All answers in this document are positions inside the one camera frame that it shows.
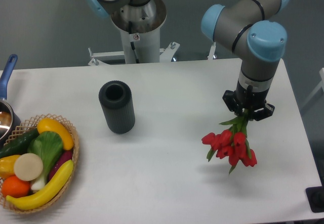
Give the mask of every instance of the yellow bell pepper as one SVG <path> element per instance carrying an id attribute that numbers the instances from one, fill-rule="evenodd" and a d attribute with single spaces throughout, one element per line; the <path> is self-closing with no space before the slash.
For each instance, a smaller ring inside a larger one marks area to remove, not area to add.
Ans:
<path id="1" fill-rule="evenodd" d="M 14 165 L 16 160 L 20 157 L 20 155 L 13 155 L 9 157 L 3 157 L 0 159 L 0 177 L 8 178 L 10 176 L 15 175 L 14 173 Z"/>
<path id="2" fill-rule="evenodd" d="M 59 170 L 57 170 L 57 172 L 54 174 L 53 178 L 40 191 L 33 195 L 21 198 L 14 198 L 7 195 L 6 200 L 21 210 L 31 210 L 41 207 L 57 195 L 57 193 L 68 181 L 72 171 L 73 161 L 68 160 L 63 163 Z"/>
<path id="3" fill-rule="evenodd" d="M 73 138 L 70 132 L 57 120 L 44 118 L 37 124 L 38 133 L 41 134 L 44 131 L 53 131 L 61 137 L 63 141 L 63 149 L 69 151 L 74 146 Z"/>

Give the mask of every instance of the white table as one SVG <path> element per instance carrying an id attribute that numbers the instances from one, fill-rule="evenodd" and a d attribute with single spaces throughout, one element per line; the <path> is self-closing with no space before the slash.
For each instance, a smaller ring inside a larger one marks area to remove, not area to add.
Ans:
<path id="1" fill-rule="evenodd" d="M 239 59 L 15 70 L 8 102 L 29 119 L 57 114 L 80 136 L 80 159 L 69 191 L 31 216 L 0 209 L 6 223 L 262 223 L 324 217 L 312 213 L 307 187 L 320 186 L 310 146 L 281 61 L 267 100 L 276 109 L 251 122 L 258 164 L 207 163 L 201 138 L 234 117 L 222 101 L 234 90 Z M 112 133 L 98 100 L 111 80 L 128 84 L 134 128 Z"/>

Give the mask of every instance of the woven basket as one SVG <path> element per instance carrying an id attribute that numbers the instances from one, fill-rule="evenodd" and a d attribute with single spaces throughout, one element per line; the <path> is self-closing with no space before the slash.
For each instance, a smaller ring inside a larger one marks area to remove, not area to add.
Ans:
<path id="1" fill-rule="evenodd" d="M 39 208 L 35 208 L 35 209 L 32 209 L 32 210 L 18 209 L 13 204 L 7 202 L 5 197 L 3 197 L 3 195 L 2 195 L 2 193 L 0 191 L 0 205 L 2 205 L 4 209 L 11 210 L 11 211 L 13 211 L 15 213 L 19 213 L 19 214 L 35 213 L 35 212 L 44 210 L 44 209 L 48 208 L 49 206 L 53 205 L 62 196 L 62 194 L 67 189 L 67 187 L 70 185 L 71 179 L 72 179 L 73 174 L 75 172 L 76 163 L 77 163 L 77 160 L 78 160 L 78 157 L 79 157 L 79 139 L 78 139 L 78 135 L 77 135 L 76 129 L 73 126 L 73 124 L 70 121 L 68 121 L 66 118 L 63 118 L 62 116 L 47 114 L 47 115 L 40 115 L 40 116 L 37 115 L 36 117 L 32 117 L 29 120 L 26 120 L 25 122 L 22 122 L 20 124 L 20 126 L 17 126 L 16 129 L 14 131 L 12 131 L 12 134 L 6 140 L 5 144 L 10 144 L 10 142 L 13 139 L 15 139 L 17 136 L 25 133 L 26 131 L 29 131 L 31 129 L 36 128 L 38 122 L 43 118 L 51 118 L 51 119 L 58 120 L 62 125 L 64 125 L 64 127 L 72 135 L 72 138 L 74 140 L 73 159 L 72 159 L 73 163 L 74 163 L 73 172 L 72 172 L 70 178 L 68 179 L 68 181 L 66 182 L 66 184 L 60 190 L 60 192 L 51 201 L 49 201 L 48 203 L 46 203 L 45 205 L 43 205 L 43 206 L 41 206 Z M 3 182 L 4 182 L 4 180 L 0 177 L 0 190 L 2 189 Z"/>

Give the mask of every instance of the black cylinder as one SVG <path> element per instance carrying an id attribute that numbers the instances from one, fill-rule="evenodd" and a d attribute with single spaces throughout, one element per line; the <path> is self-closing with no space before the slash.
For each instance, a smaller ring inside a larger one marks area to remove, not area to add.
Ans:
<path id="1" fill-rule="evenodd" d="M 132 92 L 122 81 L 110 81 L 99 91 L 99 101 L 107 125 L 116 134 L 130 131 L 135 124 Z"/>

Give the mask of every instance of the pot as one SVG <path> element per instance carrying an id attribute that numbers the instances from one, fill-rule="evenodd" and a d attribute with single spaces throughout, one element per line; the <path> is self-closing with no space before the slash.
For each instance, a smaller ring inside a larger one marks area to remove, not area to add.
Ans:
<path id="1" fill-rule="evenodd" d="M 14 110 L 6 101 L 9 78 L 14 70 L 17 60 L 17 55 L 10 55 L 0 77 L 0 149 L 3 147 L 6 139 L 10 136 L 16 126 L 20 125 L 19 117 L 14 113 Z"/>

